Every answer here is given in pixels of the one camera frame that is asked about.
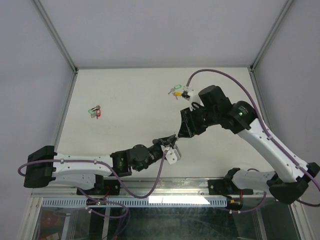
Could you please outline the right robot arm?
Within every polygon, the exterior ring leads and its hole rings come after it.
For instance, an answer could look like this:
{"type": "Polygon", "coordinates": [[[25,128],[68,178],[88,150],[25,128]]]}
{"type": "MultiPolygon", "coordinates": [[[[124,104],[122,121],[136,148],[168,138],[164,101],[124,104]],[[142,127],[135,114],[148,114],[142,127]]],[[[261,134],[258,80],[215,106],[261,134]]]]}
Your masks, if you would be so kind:
{"type": "Polygon", "coordinates": [[[243,189],[259,190],[290,205],[308,189],[310,178],[319,173],[317,163],[298,159],[266,129],[252,105],[242,100],[231,103],[219,86],[208,86],[199,93],[185,87],[183,92],[174,92],[174,96],[189,102],[189,107],[180,112],[179,138],[199,136],[208,127],[220,125],[249,143],[273,168],[262,172],[234,167],[222,183],[214,185],[220,194],[227,196],[243,189]]]}

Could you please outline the key with yellow tag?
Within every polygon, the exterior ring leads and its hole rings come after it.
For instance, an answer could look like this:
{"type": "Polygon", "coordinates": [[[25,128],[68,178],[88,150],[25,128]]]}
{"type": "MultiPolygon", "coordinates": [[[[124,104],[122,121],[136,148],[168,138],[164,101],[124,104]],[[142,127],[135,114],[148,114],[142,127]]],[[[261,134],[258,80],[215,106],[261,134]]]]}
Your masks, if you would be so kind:
{"type": "Polygon", "coordinates": [[[179,97],[182,97],[181,92],[173,92],[172,95],[178,100],[179,97]]]}

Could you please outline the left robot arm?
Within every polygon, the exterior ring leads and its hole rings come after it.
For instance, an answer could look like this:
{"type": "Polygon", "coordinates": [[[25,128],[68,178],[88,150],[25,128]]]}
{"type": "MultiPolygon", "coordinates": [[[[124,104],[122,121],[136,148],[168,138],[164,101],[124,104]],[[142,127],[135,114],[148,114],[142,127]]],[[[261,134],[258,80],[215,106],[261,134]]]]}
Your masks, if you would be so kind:
{"type": "Polygon", "coordinates": [[[44,188],[53,183],[90,190],[97,195],[105,188],[104,177],[128,177],[159,160],[176,163],[181,159],[177,140],[173,134],[154,139],[150,147],[138,144],[104,156],[72,156],[46,145],[31,153],[23,165],[25,172],[19,169],[18,173],[24,177],[25,188],[44,188]]]}

